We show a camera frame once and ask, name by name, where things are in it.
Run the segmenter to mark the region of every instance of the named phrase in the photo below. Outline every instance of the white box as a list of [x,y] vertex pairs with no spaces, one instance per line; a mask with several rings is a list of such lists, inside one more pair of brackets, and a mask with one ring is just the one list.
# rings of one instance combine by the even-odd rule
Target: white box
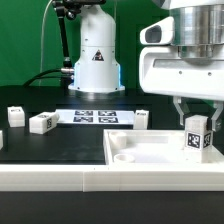
[[212,150],[213,131],[207,130],[208,117],[194,115],[185,121],[184,151],[187,159],[206,163]]
[[43,112],[29,119],[30,133],[44,134],[57,126],[59,115],[55,112]]
[[25,114],[22,107],[8,107],[8,120],[10,127],[24,127]]

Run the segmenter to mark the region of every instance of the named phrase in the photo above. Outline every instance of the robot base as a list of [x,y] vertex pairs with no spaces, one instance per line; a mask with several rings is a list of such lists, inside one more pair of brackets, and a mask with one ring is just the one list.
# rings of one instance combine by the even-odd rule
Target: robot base
[[76,96],[76,97],[88,99],[88,100],[113,99],[116,97],[124,96],[125,88],[122,88],[114,92],[108,92],[108,93],[83,92],[79,90],[68,89],[68,94],[70,96]]

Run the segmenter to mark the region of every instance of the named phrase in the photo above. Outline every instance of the black tabletop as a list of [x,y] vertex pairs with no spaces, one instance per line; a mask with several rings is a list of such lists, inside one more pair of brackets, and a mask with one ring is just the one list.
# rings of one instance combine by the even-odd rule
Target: black tabletop
[[[25,127],[10,128],[7,107],[22,106]],[[2,164],[105,164],[104,129],[131,129],[131,125],[58,124],[44,135],[29,132],[29,118],[56,109],[150,111],[149,128],[178,129],[178,114],[166,96],[145,95],[135,90],[110,100],[85,100],[71,97],[59,87],[0,88],[0,128],[4,147]]]

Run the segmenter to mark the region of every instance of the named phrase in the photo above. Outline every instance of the white cube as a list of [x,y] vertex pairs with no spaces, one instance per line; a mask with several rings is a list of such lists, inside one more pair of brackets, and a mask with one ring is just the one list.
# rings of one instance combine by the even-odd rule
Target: white cube
[[44,134],[55,128],[59,120],[59,115],[55,112],[43,112],[29,119],[30,133]]
[[133,129],[146,130],[148,127],[149,111],[136,110]]
[[194,162],[208,162],[212,149],[213,131],[207,130],[208,117],[195,115],[185,122],[185,155]]
[[22,107],[8,107],[8,121],[10,127],[24,127],[25,114]]

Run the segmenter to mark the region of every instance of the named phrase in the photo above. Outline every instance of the green backdrop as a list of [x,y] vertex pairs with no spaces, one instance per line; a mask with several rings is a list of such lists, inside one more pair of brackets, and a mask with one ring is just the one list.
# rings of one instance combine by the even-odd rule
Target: green backdrop
[[[22,85],[40,72],[41,25],[49,0],[11,0],[1,3],[0,85]],[[114,16],[115,1],[107,0],[104,11]],[[166,17],[150,0],[117,0],[116,59],[122,67],[122,84],[138,88],[138,60],[143,48],[140,31]],[[73,63],[80,54],[80,19],[66,21],[69,50]],[[43,70],[62,66],[62,49],[56,14],[51,7],[47,15]],[[41,85],[58,85],[42,81]]]

